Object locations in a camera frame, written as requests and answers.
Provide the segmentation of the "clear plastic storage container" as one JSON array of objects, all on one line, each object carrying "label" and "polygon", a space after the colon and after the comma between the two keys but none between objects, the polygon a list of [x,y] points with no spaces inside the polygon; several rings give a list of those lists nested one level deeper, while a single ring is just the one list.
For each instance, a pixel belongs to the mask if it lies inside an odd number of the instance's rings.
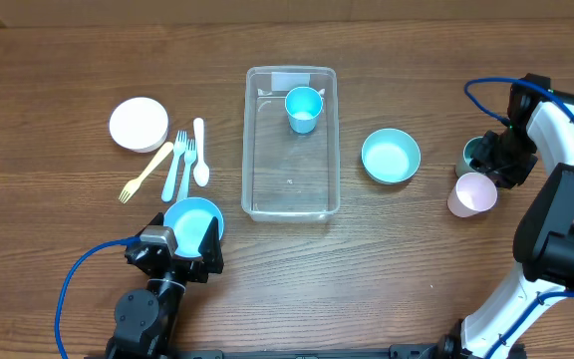
[{"label": "clear plastic storage container", "polygon": [[[294,132],[285,97],[315,89],[323,110],[315,129]],[[255,221],[325,222],[340,208],[340,126],[336,72],[262,66],[246,75],[241,207]]]}]

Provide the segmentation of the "blue plastic cup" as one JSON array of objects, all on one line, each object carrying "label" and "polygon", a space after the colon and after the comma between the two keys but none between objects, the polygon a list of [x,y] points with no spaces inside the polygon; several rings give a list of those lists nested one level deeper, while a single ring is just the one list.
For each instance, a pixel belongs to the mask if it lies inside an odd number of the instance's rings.
[{"label": "blue plastic cup", "polygon": [[313,88],[296,87],[285,97],[285,111],[289,125],[298,134],[312,132],[317,126],[322,110],[323,99]]}]

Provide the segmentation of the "white plastic bowl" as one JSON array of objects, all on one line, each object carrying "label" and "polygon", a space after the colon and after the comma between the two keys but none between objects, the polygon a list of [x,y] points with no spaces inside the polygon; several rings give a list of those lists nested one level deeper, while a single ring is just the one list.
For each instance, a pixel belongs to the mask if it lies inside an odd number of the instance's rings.
[{"label": "white plastic bowl", "polygon": [[117,145],[136,153],[149,153],[166,141],[169,116],[159,101],[134,97],[115,107],[108,125]]}]

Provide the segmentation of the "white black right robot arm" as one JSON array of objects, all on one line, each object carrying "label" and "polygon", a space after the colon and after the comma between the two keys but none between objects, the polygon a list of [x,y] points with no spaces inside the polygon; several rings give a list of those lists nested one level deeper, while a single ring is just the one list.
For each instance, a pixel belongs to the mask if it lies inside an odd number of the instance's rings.
[{"label": "white black right robot arm", "polygon": [[535,74],[506,82],[507,114],[499,118],[505,130],[481,138],[471,171],[511,189],[543,162],[548,179],[517,225],[511,271],[440,338],[431,358],[522,358],[519,337],[553,305],[574,298],[574,94]]}]

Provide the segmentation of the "white plastic spoon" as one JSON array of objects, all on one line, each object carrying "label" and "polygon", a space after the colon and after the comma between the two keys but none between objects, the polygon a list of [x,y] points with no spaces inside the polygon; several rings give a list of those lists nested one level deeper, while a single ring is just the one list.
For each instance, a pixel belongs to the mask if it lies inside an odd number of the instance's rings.
[{"label": "white plastic spoon", "polygon": [[210,178],[210,168],[204,158],[205,145],[205,125],[203,118],[193,120],[193,132],[196,141],[196,165],[193,170],[193,176],[196,184],[201,187],[207,186]]}]

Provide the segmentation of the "blue plastic bowl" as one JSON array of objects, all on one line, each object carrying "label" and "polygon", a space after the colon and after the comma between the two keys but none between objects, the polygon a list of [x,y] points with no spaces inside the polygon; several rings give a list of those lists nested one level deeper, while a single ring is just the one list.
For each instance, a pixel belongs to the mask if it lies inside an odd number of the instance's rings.
[{"label": "blue plastic bowl", "polygon": [[203,197],[189,197],[172,205],[164,214],[163,225],[173,229],[177,256],[199,257],[201,241],[212,221],[218,219],[218,238],[224,232],[224,218],[220,209]]}]

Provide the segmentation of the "yellow plastic fork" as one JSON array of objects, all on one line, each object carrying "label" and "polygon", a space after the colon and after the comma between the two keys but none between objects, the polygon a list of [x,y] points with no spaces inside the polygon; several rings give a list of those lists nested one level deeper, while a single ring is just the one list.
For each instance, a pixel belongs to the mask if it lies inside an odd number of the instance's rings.
[{"label": "yellow plastic fork", "polygon": [[118,200],[127,203],[139,190],[144,180],[172,153],[173,143],[164,143],[152,157],[144,170],[134,179],[130,179],[121,190]]}]

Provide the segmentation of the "light blue fork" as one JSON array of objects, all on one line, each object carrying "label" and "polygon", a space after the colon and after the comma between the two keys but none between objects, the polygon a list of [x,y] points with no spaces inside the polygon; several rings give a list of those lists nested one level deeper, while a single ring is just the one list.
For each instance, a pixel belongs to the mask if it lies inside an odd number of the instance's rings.
[{"label": "light blue fork", "polygon": [[172,160],[170,164],[170,168],[167,173],[167,177],[165,179],[162,193],[161,193],[161,200],[163,202],[170,202],[172,200],[172,196],[174,194],[175,183],[177,178],[178,172],[178,165],[180,162],[181,156],[184,154],[186,149],[186,142],[187,142],[187,133],[186,131],[178,131],[172,149]]},{"label": "light blue fork", "polygon": [[188,141],[183,160],[184,167],[176,201],[182,201],[188,197],[191,167],[196,161],[196,143],[194,139]]}]

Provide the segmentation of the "pink plastic cup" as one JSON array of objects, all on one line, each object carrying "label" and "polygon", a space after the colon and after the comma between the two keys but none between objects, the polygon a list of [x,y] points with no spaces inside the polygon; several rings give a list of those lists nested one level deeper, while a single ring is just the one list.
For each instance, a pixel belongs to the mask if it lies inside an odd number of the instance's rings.
[{"label": "pink plastic cup", "polygon": [[448,199],[447,207],[458,217],[470,217],[493,208],[498,192],[487,176],[468,173],[459,177]]}]

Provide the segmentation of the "green plastic cup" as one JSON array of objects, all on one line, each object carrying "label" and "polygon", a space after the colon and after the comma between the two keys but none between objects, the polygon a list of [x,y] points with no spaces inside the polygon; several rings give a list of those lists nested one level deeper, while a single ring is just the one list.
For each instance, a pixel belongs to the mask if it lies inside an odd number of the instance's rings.
[{"label": "green plastic cup", "polygon": [[461,155],[455,164],[454,171],[458,177],[461,177],[468,173],[475,173],[475,169],[470,166],[472,161],[472,154],[476,146],[481,142],[482,137],[476,137],[470,139],[464,146]]}]

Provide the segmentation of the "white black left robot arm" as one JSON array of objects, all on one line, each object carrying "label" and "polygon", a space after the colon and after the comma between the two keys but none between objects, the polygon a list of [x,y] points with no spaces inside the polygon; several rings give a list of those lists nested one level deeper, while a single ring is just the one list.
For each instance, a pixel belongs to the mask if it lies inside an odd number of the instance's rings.
[{"label": "white black left robot arm", "polygon": [[220,209],[203,197],[175,203],[141,232],[119,241],[128,264],[148,276],[146,288],[126,293],[115,309],[107,358],[224,358],[220,351],[181,352],[171,346],[180,302],[190,282],[205,283],[224,268]]}]

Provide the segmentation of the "green plastic bowl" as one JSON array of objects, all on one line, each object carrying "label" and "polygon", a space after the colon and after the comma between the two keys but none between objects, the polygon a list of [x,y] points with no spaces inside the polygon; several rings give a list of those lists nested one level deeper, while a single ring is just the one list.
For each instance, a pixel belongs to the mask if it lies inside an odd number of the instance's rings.
[{"label": "green plastic bowl", "polygon": [[422,153],[411,135],[399,129],[385,128],[364,140],[361,161],[372,180],[396,184],[409,180],[418,171]]}]

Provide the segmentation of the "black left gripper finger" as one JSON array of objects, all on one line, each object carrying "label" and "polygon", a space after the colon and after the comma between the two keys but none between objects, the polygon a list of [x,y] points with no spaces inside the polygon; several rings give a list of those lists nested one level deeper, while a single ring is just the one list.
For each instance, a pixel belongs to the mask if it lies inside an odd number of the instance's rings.
[{"label": "black left gripper finger", "polygon": [[164,238],[164,227],[163,227],[164,216],[162,212],[159,212],[151,222],[140,232],[140,239],[163,239]]},{"label": "black left gripper finger", "polygon": [[205,264],[222,264],[223,256],[220,244],[219,221],[214,217],[208,225],[198,249]]}]

